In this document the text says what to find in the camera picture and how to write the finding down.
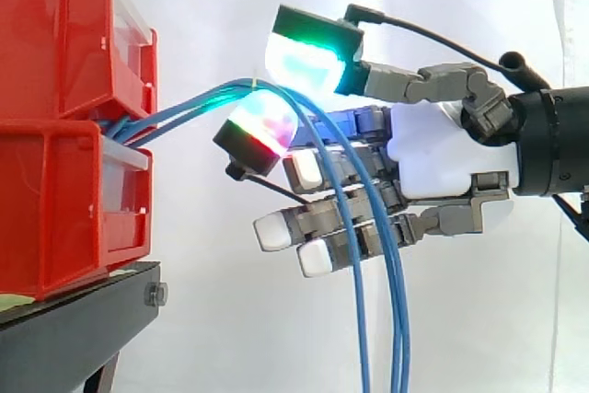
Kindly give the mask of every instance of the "robotic hand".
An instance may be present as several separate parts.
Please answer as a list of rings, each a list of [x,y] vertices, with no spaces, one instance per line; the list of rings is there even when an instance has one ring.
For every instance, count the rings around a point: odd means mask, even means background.
[[[306,13],[290,8],[286,13],[293,11],[308,20]],[[362,20],[395,20],[383,17],[351,6],[346,21],[330,22],[331,29],[350,32]],[[589,87],[550,90],[516,52],[508,52],[495,65],[524,90],[510,97],[477,64],[439,64],[410,73],[357,58],[356,52],[336,92],[393,105],[332,112],[330,117],[355,142],[400,247],[414,245],[425,235],[482,233],[493,219],[510,212],[510,191],[554,196],[589,240]],[[348,204],[363,260],[382,254],[359,177],[323,125],[315,125],[331,145],[341,185],[349,186]],[[311,145],[307,130],[299,128],[283,160],[297,194],[330,189]],[[583,193],[580,214],[558,196],[564,192]],[[403,213],[413,205],[428,208],[419,215]],[[307,277],[351,265],[333,195],[266,215],[254,227],[263,250],[297,246]]]

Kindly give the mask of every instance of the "led light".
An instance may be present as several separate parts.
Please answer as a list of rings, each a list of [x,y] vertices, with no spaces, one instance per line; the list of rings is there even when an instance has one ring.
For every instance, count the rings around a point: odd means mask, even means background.
[[[276,83],[314,95],[335,91],[345,62],[332,50],[272,33],[266,48],[266,68]]]
[[[298,127],[298,118],[290,106],[264,89],[243,98],[229,120],[277,156],[286,155]]]

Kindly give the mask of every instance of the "white wall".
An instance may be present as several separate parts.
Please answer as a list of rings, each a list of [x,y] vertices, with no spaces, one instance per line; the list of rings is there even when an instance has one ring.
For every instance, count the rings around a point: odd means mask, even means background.
[[[378,7],[492,59],[519,50],[553,84],[561,79],[551,0],[135,2],[159,33],[162,108],[234,77],[263,75],[265,40],[280,3],[330,17],[342,15],[349,2]],[[461,60],[386,28],[369,29],[365,58],[409,69]],[[359,391],[351,276],[305,280],[293,250],[260,252],[251,222],[288,201],[225,177],[226,157],[211,139],[226,114],[202,117],[153,144],[152,258],[163,262],[170,298],[160,318],[122,353],[115,391]],[[272,177],[284,182],[281,174]],[[510,220],[485,236],[428,238],[403,250],[412,392],[547,390],[559,225],[550,201],[517,200]],[[576,280],[563,282],[563,299],[586,318],[575,286],[586,282],[589,254],[568,225],[564,237],[576,248],[564,260]],[[365,265],[364,275],[374,391],[383,392],[390,318],[381,262]],[[574,330],[587,337],[583,324],[575,322]],[[562,389],[555,391],[574,391],[567,379],[566,370],[559,371]]]

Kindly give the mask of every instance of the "screw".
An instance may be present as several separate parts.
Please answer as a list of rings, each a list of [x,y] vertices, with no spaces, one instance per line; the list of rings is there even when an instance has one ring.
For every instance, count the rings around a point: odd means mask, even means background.
[[[151,307],[163,307],[167,303],[167,284],[150,283],[145,290],[145,303]]]

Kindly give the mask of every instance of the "black cable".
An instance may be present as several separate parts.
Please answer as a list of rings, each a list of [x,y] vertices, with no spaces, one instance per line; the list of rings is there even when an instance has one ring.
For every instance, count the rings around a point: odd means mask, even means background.
[[[274,183],[270,183],[266,179],[258,177],[257,175],[246,175],[244,179],[248,179],[253,183],[259,184],[260,186],[263,186],[264,188],[269,189],[270,191],[278,192],[282,196],[290,198],[291,200],[295,200],[296,202],[299,202],[301,204],[309,204],[309,201],[305,200],[304,198],[299,197],[295,193],[292,193],[284,188],[281,188],[280,186]]]
[[[504,75],[510,72],[508,68],[501,66],[500,64],[496,64],[495,62],[492,62],[490,60],[487,60],[484,57],[481,57],[480,55],[476,54],[475,52],[465,48],[464,46],[460,46],[458,43],[451,41],[444,36],[441,36],[440,34],[436,34],[433,31],[429,31],[426,28],[422,28],[413,23],[401,20],[400,18],[387,16],[385,13],[376,11],[374,9],[358,5],[349,5],[348,10],[346,11],[346,14],[344,16],[344,19],[356,25],[359,22],[376,24],[386,23],[394,27],[406,29],[408,31],[419,34],[425,38],[437,41],[438,43],[464,55],[465,57],[473,60],[474,62],[477,62],[478,64],[481,64],[489,69],[492,69],[493,71],[497,71],[498,73]]]
[[[416,34],[419,34],[433,41],[437,41],[438,43],[464,55],[465,57],[473,60],[474,62],[481,64],[489,69],[492,69],[493,71],[497,71],[498,73],[505,74],[509,72],[507,68],[501,66],[500,64],[496,64],[495,62],[487,60],[484,57],[481,57],[480,55],[476,54],[475,52],[465,48],[464,46],[460,46],[458,43],[451,41],[446,37],[441,36],[440,34],[436,34],[433,31],[429,31],[428,29],[419,27],[413,23],[406,22],[405,20],[401,20],[400,18],[394,18],[389,16],[384,17],[383,23],[403,28],[415,32]]]

